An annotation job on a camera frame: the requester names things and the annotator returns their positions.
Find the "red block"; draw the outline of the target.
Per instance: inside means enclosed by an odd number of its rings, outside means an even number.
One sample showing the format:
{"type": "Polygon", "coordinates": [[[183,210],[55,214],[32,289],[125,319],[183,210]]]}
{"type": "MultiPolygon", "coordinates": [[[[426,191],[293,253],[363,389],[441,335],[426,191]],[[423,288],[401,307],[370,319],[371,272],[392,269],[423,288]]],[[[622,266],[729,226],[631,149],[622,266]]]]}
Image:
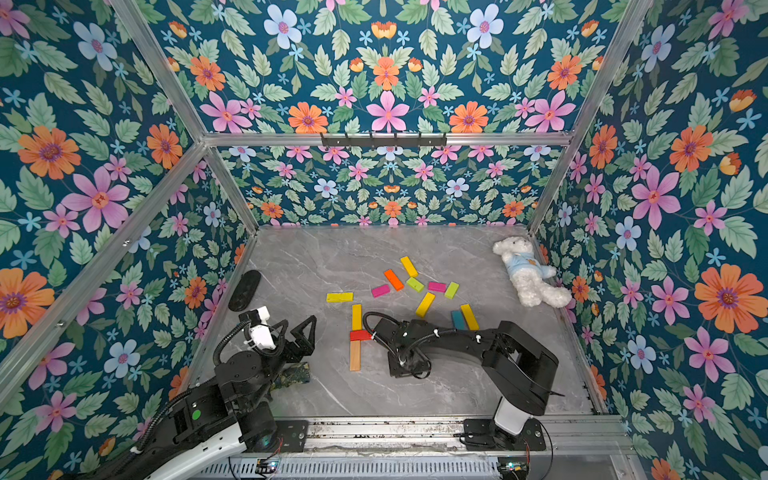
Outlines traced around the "red block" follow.
{"type": "Polygon", "coordinates": [[[370,341],[372,334],[367,330],[353,330],[349,333],[349,340],[351,342],[370,341]]]}

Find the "small lime green block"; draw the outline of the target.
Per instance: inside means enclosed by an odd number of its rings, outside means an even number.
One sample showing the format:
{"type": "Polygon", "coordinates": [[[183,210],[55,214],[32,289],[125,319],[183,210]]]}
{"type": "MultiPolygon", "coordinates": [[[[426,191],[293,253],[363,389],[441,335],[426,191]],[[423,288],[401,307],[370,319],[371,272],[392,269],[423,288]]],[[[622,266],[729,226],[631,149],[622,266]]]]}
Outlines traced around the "small lime green block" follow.
{"type": "Polygon", "coordinates": [[[446,291],[444,292],[444,296],[448,299],[453,299],[457,294],[459,288],[460,288],[460,285],[458,283],[456,282],[449,283],[446,288],[446,291]]]}

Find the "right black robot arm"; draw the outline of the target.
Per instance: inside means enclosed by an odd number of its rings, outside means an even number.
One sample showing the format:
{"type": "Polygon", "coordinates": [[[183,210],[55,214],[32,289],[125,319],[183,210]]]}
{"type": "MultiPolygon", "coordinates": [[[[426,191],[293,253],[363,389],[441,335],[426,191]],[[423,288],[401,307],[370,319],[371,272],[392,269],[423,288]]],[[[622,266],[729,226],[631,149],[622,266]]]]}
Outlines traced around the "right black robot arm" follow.
{"type": "Polygon", "coordinates": [[[502,321],[484,330],[445,328],[425,320],[400,321],[380,312],[363,315],[371,339],[388,352],[390,375],[424,380],[431,375],[431,354],[467,361],[484,370],[501,393],[495,429],[515,438],[526,424],[545,414],[559,359],[523,328],[502,321]]]}

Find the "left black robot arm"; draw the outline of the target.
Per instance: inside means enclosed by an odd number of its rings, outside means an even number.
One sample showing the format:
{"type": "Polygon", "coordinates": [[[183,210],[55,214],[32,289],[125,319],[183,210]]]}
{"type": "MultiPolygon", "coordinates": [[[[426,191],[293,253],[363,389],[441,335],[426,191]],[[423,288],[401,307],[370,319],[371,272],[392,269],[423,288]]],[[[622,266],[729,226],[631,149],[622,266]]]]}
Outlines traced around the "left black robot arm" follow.
{"type": "Polygon", "coordinates": [[[290,327],[268,324],[258,309],[241,313],[213,350],[212,378],[169,400],[138,441],[86,478],[181,479],[221,457],[278,451],[270,391],[287,365],[314,352],[316,326],[315,316],[290,327]]]}

